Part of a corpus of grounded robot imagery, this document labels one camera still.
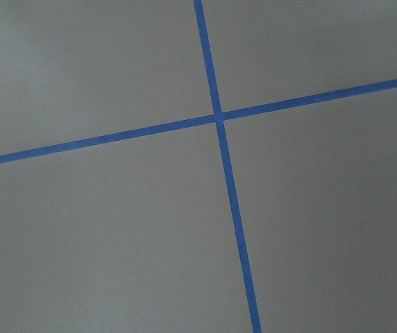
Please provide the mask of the brown paper table cover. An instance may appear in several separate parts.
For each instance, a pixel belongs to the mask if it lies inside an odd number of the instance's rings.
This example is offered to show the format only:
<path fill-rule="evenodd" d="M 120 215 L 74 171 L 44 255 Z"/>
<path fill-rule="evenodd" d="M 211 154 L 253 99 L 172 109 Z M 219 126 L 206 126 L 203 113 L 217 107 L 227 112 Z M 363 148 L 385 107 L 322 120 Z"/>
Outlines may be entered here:
<path fill-rule="evenodd" d="M 397 1 L 0 1 L 0 332 L 397 332 Z"/>

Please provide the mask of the blue tape line crosswise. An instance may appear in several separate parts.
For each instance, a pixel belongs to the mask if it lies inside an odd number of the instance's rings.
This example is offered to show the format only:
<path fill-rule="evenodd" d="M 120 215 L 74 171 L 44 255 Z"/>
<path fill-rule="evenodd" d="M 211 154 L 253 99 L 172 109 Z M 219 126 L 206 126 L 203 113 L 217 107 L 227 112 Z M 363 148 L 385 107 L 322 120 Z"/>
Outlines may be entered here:
<path fill-rule="evenodd" d="M 312 94 L 309 96 L 302 96 L 294 99 L 287 99 L 284 101 L 276 101 L 273 103 L 267 103 L 263 105 L 256 105 L 247 108 L 231 110 L 224 112 L 222 119 L 224 121 L 231 119 L 238 119 L 242 117 L 249 117 L 256 114 L 263 114 L 269 112 L 275 112 L 279 110 L 287 110 L 290 108 L 297 108 L 304 105 L 312 105 L 317 103 L 323 103 L 326 101 L 332 101 L 336 99 L 344 99 L 352 96 L 359 96 L 362 94 L 370 94 L 388 89 L 397 88 L 397 79 L 382 81 L 379 83 L 371 83 L 367 85 L 360 85 L 357 87 L 349 87 L 346 89 L 338 89 L 331 92 L 324 92 L 320 94 Z M 91 146 L 98 146 L 102 144 L 109 144 L 112 142 L 124 141 L 127 139 L 133 139 L 136 137 L 146 137 L 158 133 L 171 132 L 184 128 L 198 127 L 210 123 L 214 123 L 215 119 L 213 115 L 206 115 L 201 117 L 194 117 L 190 119 L 173 121 L 169 123 L 162 123 L 154 126 L 143 127 L 133 130 L 126 130 L 119 133 L 113 133 L 108 135 L 101 135 L 98 137 L 91 137 L 87 139 L 80 139 L 72 142 L 65 142 L 61 144 L 55 144 L 50 146 L 44 146 L 39 148 L 28 149 L 25 151 L 18 151 L 14 153 L 8 153 L 0 155 L 0 164 L 14 162 L 18 160 L 27 160 L 34 157 L 40 157 L 45 155 L 52 155 L 55 153 L 62 153 L 65 151 L 72 151 L 81 148 L 87 148 Z"/>

